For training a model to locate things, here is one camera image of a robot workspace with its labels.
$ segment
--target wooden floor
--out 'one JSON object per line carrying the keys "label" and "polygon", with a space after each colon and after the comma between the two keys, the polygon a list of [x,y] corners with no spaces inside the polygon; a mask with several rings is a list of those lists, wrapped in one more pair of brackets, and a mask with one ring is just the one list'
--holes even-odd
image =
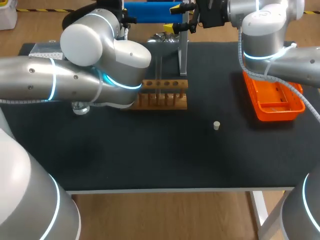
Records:
{"label": "wooden floor", "polygon": [[[18,0],[22,9],[77,9],[90,0]],[[306,0],[306,10],[320,10],[319,0]],[[66,14],[20,12],[14,30],[0,31],[0,56],[15,56],[23,43],[59,40]],[[129,38],[144,42],[161,24],[133,25]],[[236,41],[230,24],[201,29],[197,42]],[[287,40],[300,47],[320,46],[320,15],[304,15],[290,24]],[[264,192],[270,212],[281,192]],[[149,193],[79,195],[80,240],[255,240],[256,227],[245,192]]]}

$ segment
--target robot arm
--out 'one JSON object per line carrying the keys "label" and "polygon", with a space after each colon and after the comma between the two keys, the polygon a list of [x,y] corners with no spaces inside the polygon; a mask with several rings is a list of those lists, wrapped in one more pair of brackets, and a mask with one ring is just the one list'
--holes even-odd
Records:
{"label": "robot arm", "polygon": [[284,47],[289,23],[303,16],[304,0],[196,0],[196,3],[198,19],[204,28],[230,22],[242,29],[241,44],[249,71],[260,75],[267,72],[285,81],[320,88],[320,48]]}
{"label": "robot arm", "polygon": [[70,101],[129,107],[151,54],[136,42],[117,40],[120,26],[112,12],[95,9],[62,33],[60,45],[68,61],[1,58],[1,103]]}

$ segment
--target black tabletop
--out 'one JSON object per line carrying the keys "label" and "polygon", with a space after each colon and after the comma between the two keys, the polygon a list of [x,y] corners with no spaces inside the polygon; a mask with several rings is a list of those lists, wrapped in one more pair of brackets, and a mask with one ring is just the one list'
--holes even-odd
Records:
{"label": "black tabletop", "polygon": [[[177,45],[145,46],[162,55],[163,78],[178,75]],[[67,191],[294,187],[319,161],[320,125],[307,109],[292,122],[260,122],[237,54],[234,42],[188,44],[187,110],[1,108],[16,140]],[[318,90],[303,91],[320,110]]]}

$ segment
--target cable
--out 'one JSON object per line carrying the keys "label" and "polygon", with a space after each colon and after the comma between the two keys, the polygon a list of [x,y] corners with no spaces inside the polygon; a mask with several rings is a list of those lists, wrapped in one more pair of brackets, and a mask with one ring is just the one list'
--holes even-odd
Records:
{"label": "cable", "polygon": [[317,119],[317,121],[320,123],[320,115],[319,113],[315,110],[315,108],[311,105],[311,103],[290,83],[275,77],[275,76],[269,76],[266,75],[266,77],[263,74],[258,74],[252,71],[249,71],[243,62],[242,59],[242,36],[241,36],[241,27],[238,29],[238,58],[239,58],[239,63],[244,72],[246,72],[251,78],[258,80],[258,81],[265,81],[268,79],[270,82],[278,82],[289,88],[293,93],[295,93],[306,105],[306,107],[311,111],[311,113],[314,115],[314,117]]}
{"label": "cable", "polygon": [[7,99],[0,99],[0,104],[40,104],[40,103],[49,103],[55,101],[49,100],[7,100]]}
{"label": "cable", "polygon": [[124,40],[128,40],[129,28],[124,29]]}

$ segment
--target orange container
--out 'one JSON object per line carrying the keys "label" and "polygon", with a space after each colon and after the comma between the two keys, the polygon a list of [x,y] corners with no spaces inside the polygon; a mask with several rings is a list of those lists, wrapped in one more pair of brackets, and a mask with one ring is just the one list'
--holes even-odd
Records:
{"label": "orange container", "polygon": [[[305,111],[305,104],[289,88],[278,82],[257,81],[243,72],[244,81],[260,121],[291,121]],[[290,82],[300,93],[300,84]]]}

